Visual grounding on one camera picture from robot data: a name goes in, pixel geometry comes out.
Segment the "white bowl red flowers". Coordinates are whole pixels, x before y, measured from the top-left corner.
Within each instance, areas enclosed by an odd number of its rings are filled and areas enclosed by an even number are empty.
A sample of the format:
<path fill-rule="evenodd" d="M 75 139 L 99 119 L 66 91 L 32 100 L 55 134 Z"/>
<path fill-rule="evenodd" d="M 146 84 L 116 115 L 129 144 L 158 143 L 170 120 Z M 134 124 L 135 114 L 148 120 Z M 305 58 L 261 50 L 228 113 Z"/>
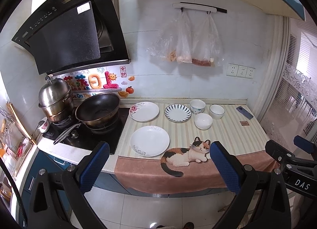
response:
<path fill-rule="evenodd" d="M 195 116 L 195 126 L 200 130 L 207 130 L 213 123 L 213 118 L 205 113 L 200 113 Z"/>

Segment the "white bowl dark rim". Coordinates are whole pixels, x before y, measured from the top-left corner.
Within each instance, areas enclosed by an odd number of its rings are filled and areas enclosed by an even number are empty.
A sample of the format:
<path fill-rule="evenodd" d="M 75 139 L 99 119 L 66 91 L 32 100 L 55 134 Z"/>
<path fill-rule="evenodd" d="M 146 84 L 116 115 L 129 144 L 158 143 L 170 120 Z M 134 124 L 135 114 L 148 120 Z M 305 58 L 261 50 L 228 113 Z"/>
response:
<path fill-rule="evenodd" d="M 220 105 L 210 105 L 209 113 L 213 119 L 221 119 L 225 114 L 225 109 Z"/>

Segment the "white bowl blue dots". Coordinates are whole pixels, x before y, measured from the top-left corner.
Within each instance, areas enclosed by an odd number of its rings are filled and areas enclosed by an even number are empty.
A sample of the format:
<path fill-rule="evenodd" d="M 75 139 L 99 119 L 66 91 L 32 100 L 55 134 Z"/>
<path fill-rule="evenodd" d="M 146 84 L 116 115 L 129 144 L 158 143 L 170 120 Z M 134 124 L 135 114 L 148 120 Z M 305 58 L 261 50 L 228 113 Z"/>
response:
<path fill-rule="evenodd" d="M 193 99 L 190 101 L 190 110 L 193 114 L 197 115 L 203 113 L 206 108 L 206 103 L 199 99 Z"/>

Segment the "white plate pink flowers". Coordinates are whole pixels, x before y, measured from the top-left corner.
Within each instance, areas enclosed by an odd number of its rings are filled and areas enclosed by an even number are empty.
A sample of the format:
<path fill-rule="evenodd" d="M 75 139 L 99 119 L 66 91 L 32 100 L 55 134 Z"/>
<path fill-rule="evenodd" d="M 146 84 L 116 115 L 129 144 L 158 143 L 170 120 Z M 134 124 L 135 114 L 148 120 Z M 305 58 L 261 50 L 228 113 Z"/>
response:
<path fill-rule="evenodd" d="M 149 122 L 159 114 L 159 107 L 153 102 L 138 102 L 131 106 L 130 117 L 137 122 Z"/>

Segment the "white plate blue leaf pattern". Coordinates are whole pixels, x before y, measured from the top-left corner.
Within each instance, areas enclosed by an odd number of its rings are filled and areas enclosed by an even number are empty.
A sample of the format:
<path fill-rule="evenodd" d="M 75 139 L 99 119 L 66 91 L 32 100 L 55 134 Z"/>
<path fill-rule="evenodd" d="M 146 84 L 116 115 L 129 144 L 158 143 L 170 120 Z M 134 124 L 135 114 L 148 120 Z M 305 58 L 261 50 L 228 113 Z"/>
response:
<path fill-rule="evenodd" d="M 182 123 L 190 119 L 191 110 L 182 104 L 171 104 L 165 108 L 164 114 L 169 121 Z"/>

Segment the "black gas stove top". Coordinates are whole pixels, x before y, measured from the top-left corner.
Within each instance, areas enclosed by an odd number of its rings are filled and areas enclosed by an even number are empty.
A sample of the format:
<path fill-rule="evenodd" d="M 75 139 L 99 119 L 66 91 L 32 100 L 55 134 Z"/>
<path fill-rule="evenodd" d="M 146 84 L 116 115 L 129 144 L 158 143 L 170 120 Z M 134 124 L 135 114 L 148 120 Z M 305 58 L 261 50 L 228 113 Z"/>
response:
<path fill-rule="evenodd" d="M 120 107 L 118 113 L 110 119 L 110 122 L 106 126 L 95 128 L 79 123 L 73 115 L 60 123 L 51 123 L 49 129 L 44 132 L 43 137 L 56 140 L 66 129 L 78 124 L 61 143 L 92 151 L 99 142 L 106 142 L 109 144 L 110 153 L 113 155 L 119 144 L 119 139 L 127 121 L 128 114 L 128 108 Z"/>

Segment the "small brown square coaster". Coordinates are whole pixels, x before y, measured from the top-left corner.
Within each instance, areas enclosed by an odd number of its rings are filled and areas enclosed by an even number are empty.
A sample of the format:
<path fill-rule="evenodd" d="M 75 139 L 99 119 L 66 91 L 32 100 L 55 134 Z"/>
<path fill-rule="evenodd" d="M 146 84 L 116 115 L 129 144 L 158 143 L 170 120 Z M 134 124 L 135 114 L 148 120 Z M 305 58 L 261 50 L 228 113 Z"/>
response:
<path fill-rule="evenodd" d="M 242 126 L 249 126 L 248 121 L 240 121 L 240 124 L 241 124 Z"/>

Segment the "black wok pan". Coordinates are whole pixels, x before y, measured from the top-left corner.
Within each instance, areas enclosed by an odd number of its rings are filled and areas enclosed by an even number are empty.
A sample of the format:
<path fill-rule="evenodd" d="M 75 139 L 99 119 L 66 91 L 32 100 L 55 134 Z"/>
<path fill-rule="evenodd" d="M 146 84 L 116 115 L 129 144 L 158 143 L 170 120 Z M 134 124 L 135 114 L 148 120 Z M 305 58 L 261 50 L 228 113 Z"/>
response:
<path fill-rule="evenodd" d="M 62 142 L 75 128 L 84 124 L 91 131 L 101 131 L 111 127 L 118 119 L 120 97 L 115 93 L 102 93 L 84 100 L 75 110 L 75 118 L 78 120 L 64 130 L 53 142 Z"/>

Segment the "small floral cup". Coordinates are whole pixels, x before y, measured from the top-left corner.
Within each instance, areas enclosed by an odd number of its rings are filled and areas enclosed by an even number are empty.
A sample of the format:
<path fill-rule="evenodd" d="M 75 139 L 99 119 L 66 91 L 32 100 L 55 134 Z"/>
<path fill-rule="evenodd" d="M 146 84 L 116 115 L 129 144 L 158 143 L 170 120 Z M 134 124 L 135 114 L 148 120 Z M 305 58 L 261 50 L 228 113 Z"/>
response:
<path fill-rule="evenodd" d="M 41 119 L 38 123 L 38 131 L 43 134 L 48 131 L 49 127 L 51 125 L 51 122 L 47 117 Z"/>

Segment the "plain white large plate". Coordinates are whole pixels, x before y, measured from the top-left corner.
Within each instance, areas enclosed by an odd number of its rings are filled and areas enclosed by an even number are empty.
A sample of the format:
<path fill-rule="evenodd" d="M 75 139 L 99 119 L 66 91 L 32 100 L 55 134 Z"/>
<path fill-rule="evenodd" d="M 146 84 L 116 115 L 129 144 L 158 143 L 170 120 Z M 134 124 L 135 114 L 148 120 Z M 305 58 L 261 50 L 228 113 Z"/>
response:
<path fill-rule="evenodd" d="M 162 128 L 148 125 L 137 129 L 130 137 L 131 149 L 143 157 L 159 156 L 170 144 L 169 134 Z"/>

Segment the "striped cat table mat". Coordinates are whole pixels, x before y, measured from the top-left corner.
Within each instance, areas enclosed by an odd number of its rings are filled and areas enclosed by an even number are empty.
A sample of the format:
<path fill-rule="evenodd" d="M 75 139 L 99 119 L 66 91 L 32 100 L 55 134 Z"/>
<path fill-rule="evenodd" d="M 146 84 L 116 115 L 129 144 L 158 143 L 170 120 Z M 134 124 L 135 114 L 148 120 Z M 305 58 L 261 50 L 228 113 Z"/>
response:
<path fill-rule="evenodd" d="M 140 123 L 127 118 L 116 149 L 118 155 L 114 173 L 126 189 L 149 194 L 193 193 L 211 188 L 223 188 L 217 168 L 209 156 L 210 145 L 219 141 L 227 152 L 242 164 L 269 172 L 277 163 L 265 152 L 268 136 L 255 118 L 242 126 L 246 119 L 235 105 L 225 105 L 225 114 L 213 121 L 207 130 L 195 126 L 195 115 L 183 123 L 169 121 L 164 114 L 166 104 L 159 104 L 158 116 Z M 170 137 L 169 147 L 159 156 L 143 157 L 130 146 L 130 137 L 137 129 L 148 125 L 164 129 Z"/>

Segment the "stainless steel steamer pot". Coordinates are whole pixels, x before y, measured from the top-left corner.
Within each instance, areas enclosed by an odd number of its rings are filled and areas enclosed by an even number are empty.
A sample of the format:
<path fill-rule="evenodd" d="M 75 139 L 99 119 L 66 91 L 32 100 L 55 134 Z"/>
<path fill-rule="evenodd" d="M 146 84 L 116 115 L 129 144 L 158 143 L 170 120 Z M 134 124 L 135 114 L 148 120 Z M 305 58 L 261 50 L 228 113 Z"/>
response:
<path fill-rule="evenodd" d="M 60 123 L 73 114 L 71 87 L 60 78 L 46 76 L 45 81 L 46 84 L 39 91 L 38 106 L 52 123 Z"/>

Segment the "wooden cutting board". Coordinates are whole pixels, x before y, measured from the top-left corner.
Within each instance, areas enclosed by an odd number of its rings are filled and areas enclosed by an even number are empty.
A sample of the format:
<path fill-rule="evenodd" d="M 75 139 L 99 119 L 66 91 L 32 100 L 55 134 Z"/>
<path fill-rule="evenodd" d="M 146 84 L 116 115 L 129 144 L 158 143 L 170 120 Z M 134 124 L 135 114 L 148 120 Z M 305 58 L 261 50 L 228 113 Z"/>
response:
<path fill-rule="evenodd" d="M 33 137 L 31 136 L 31 134 L 29 134 L 29 132 L 25 129 L 25 127 L 23 126 L 21 120 L 19 119 L 17 112 L 13 106 L 12 102 L 7 102 L 6 103 L 6 107 L 9 111 L 9 114 L 12 116 L 13 121 L 15 122 L 19 132 L 26 137 L 27 139 L 29 139 L 31 141 L 31 144 L 36 145 L 36 141 L 33 139 Z"/>

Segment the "right clear plastic bag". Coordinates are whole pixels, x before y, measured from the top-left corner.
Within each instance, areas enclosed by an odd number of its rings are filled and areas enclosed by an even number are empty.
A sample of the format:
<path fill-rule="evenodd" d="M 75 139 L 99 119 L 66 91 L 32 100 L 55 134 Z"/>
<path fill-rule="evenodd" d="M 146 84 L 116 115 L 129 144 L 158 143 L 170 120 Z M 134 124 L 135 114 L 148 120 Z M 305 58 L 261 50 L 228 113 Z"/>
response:
<path fill-rule="evenodd" d="M 192 64 L 217 67 L 223 63 L 223 48 L 211 13 L 207 13 L 193 37 Z"/>

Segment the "clear plastic bag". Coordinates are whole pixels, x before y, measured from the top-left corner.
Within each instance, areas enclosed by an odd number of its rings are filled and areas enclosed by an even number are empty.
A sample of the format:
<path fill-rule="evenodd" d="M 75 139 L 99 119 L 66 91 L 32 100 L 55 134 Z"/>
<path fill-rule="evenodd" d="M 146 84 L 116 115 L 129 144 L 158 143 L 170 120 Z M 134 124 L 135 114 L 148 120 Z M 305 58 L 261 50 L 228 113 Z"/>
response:
<path fill-rule="evenodd" d="M 191 27 L 186 11 L 167 22 L 159 31 L 157 39 L 149 46 L 150 57 L 178 63 L 192 63 Z"/>
<path fill-rule="evenodd" d="M 193 37 L 192 64 L 217 67 L 223 63 L 223 48 L 211 13 L 207 13 Z"/>

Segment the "black range hood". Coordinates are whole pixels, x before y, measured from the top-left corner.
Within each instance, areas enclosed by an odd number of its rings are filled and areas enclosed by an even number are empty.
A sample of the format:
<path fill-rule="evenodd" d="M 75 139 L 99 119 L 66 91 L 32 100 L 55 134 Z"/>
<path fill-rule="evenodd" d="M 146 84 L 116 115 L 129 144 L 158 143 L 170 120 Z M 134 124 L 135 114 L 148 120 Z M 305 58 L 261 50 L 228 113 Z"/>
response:
<path fill-rule="evenodd" d="M 39 74 L 131 61 L 112 0 L 46 0 L 12 41 L 34 57 Z"/>

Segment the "left clear plastic bag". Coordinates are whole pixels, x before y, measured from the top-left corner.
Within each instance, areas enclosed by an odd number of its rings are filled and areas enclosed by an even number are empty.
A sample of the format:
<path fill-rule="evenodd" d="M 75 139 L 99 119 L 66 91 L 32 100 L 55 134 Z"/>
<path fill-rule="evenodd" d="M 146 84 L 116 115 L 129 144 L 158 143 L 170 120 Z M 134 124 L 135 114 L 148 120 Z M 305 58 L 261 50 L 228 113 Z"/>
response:
<path fill-rule="evenodd" d="M 167 22 L 159 31 L 157 39 L 149 46 L 150 57 L 178 63 L 192 63 L 191 27 L 186 11 Z"/>

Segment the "colourful wall sticker decoration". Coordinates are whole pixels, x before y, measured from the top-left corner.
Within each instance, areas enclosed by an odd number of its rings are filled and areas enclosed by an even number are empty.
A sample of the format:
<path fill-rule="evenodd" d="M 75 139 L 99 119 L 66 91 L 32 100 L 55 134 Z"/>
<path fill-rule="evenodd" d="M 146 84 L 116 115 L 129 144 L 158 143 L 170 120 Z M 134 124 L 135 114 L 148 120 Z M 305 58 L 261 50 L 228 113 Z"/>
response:
<path fill-rule="evenodd" d="M 102 66 L 59 75 L 71 88 L 75 100 L 85 100 L 101 93 L 115 93 L 120 98 L 135 93 L 135 75 L 126 65 Z"/>

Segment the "white wall socket strip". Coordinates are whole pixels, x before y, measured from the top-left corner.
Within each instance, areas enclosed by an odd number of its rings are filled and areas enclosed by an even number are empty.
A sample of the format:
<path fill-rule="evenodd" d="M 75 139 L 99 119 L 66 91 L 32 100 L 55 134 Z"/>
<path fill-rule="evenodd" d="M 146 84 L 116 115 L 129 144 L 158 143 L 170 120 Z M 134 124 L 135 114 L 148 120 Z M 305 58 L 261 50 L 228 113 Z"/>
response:
<path fill-rule="evenodd" d="M 228 64 L 226 75 L 230 77 L 253 79 L 256 69 L 243 65 Z"/>

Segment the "white wall hook rail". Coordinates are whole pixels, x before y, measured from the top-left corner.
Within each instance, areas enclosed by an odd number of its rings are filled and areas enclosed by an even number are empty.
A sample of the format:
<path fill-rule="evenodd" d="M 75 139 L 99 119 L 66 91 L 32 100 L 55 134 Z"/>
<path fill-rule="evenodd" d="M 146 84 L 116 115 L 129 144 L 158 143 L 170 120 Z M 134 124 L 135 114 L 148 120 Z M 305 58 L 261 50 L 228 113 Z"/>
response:
<path fill-rule="evenodd" d="M 210 5 L 204 5 L 204 4 L 188 3 L 188 2 L 173 3 L 173 8 L 204 11 L 204 12 L 210 12 L 210 13 L 217 13 L 217 12 L 225 13 L 225 14 L 227 13 L 226 9 L 223 9 L 220 7 L 214 7 Z"/>

